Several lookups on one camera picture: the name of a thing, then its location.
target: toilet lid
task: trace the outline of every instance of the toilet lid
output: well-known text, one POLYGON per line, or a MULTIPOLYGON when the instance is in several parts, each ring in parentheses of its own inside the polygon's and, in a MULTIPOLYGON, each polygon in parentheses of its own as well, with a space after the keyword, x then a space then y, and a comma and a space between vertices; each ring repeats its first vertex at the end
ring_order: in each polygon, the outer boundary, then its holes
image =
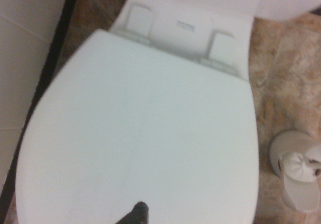
POLYGON ((16 175, 19 224, 251 223, 258 144, 248 82, 103 30, 46 91, 16 175))

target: white tiled wall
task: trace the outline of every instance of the white tiled wall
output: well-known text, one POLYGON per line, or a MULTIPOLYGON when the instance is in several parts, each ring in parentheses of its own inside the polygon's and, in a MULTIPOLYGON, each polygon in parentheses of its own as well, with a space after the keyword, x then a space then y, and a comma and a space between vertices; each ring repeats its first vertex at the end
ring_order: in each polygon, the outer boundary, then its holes
POLYGON ((0 191, 65 0, 0 0, 0 191))

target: beige tiled floor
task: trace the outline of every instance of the beige tiled floor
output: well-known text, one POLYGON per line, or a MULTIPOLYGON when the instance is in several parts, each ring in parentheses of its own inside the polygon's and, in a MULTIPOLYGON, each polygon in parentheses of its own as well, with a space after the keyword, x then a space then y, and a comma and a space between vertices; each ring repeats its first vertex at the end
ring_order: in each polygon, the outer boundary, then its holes
MULTIPOLYGON (((78 0, 60 67, 97 28, 108 29, 125 0, 78 0)), ((254 223, 321 223, 321 210, 305 215, 289 209, 281 183, 268 162, 268 148, 277 133, 309 132, 321 140, 321 17, 305 14, 287 22, 255 19, 250 54, 250 82, 259 137, 260 183, 254 223)), ((15 222, 15 204, 6 223, 15 222)))

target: toilet brush holder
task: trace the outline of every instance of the toilet brush holder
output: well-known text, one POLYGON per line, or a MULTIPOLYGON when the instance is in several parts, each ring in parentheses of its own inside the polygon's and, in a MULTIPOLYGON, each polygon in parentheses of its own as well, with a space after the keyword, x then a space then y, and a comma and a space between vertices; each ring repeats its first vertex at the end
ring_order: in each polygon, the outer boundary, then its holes
POLYGON ((282 198, 294 210, 318 210, 321 176, 321 142, 301 131, 286 131, 274 138, 270 161, 282 181, 282 198))

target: toilet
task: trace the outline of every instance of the toilet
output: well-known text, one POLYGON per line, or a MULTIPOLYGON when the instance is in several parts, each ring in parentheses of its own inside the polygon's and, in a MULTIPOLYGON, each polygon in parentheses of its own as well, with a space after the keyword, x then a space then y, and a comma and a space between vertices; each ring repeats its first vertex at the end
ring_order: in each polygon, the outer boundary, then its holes
POLYGON ((57 75, 25 131, 19 224, 252 223, 258 141, 248 75, 254 16, 321 0, 127 0, 57 75))

